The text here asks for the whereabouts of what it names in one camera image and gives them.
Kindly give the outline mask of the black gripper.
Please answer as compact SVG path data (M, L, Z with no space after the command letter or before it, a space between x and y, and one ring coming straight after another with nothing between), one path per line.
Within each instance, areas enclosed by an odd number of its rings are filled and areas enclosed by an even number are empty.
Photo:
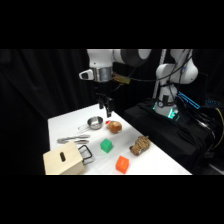
M103 109L104 108L103 102L111 97L112 82L109 81L109 82L96 83L95 87L96 87L96 97L99 102L99 109ZM112 113L111 100L107 102L106 110L107 110L107 117L111 117L111 113Z

